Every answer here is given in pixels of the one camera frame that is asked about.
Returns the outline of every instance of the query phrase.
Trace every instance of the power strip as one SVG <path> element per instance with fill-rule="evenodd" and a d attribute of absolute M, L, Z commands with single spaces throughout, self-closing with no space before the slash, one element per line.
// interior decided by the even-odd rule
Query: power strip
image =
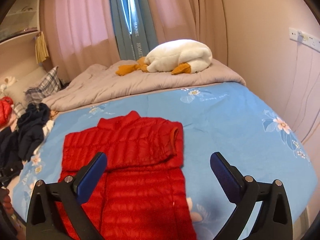
<path fill-rule="evenodd" d="M 320 39 L 310 35 L 308 33 L 298 31 L 294 28 L 289 28 L 290 31 L 290 39 L 293 41 L 300 42 L 310 48 L 315 49 L 320 52 Z"/>

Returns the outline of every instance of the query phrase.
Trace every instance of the blue gripper pad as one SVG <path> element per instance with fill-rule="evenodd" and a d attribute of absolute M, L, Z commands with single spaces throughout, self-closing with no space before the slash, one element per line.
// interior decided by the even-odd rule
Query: blue gripper pad
<path fill-rule="evenodd" d="M 238 204 L 242 198 L 241 186 L 232 174 L 232 167 L 219 152 L 211 155 L 210 166 L 224 193 L 231 203 Z"/>
<path fill-rule="evenodd" d="M 90 161 L 90 163 L 84 167 L 87 168 L 87 170 L 82 179 L 79 181 L 78 185 L 76 185 L 75 190 L 76 198 L 80 205 L 89 200 L 93 190 L 98 184 L 99 179 L 104 173 L 106 166 L 107 156 L 106 154 L 99 152 Z"/>

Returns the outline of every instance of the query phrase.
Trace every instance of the plaid fabric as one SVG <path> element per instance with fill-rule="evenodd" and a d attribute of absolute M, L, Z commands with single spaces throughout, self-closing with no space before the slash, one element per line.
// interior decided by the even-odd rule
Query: plaid fabric
<path fill-rule="evenodd" d="M 57 70 L 58 67 L 54 67 L 42 78 L 38 85 L 28 88 L 25 92 L 25 100 L 28 104 L 39 104 L 44 98 L 61 90 Z"/>
<path fill-rule="evenodd" d="M 16 103 L 14 105 L 13 111 L 16 114 L 17 118 L 20 118 L 26 112 L 26 109 L 23 107 L 22 103 Z"/>

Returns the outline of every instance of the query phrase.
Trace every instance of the stuffed goose toy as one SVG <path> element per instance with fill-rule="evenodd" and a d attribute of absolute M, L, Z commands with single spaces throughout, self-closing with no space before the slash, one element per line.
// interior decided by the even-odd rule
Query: stuffed goose toy
<path fill-rule="evenodd" d="M 116 74 L 124 76 L 135 70 L 143 72 L 171 72 L 172 75 L 193 74 L 211 64 L 212 53 L 208 46 L 193 40 L 169 41 L 155 47 L 135 65 L 122 65 Z"/>

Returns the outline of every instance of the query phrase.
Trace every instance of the bed sheet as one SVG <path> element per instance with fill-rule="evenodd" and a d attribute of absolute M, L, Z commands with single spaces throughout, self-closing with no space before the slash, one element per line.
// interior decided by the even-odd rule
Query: bed sheet
<path fill-rule="evenodd" d="M 198 240 L 212 240 L 233 212 L 210 168 L 219 151 L 243 175 L 285 186 L 295 221 L 305 209 L 317 178 L 301 143 L 281 118 L 238 83 L 142 94 L 60 115 L 40 153 L 21 172 L 13 191 L 13 206 L 26 219 L 30 195 L 38 179 L 56 182 L 61 172 L 65 135 L 96 126 L 100 118 L 137 111 L 183 124 L 187 202 Z M 258 214 L 257 203 L 241 239 Z"/>

